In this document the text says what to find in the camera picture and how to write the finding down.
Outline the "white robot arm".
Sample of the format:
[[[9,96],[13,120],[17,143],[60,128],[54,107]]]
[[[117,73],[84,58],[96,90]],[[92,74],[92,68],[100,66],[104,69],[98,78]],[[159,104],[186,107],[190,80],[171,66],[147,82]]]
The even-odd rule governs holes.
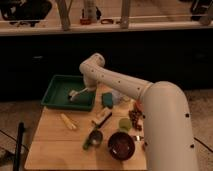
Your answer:
[[[79,70],[85,86],[93,90],[103,83],[142,103],[144,144],[148,171],[199,171],[187,98],[168,81],[155,83],[110,71],[95,53]]]

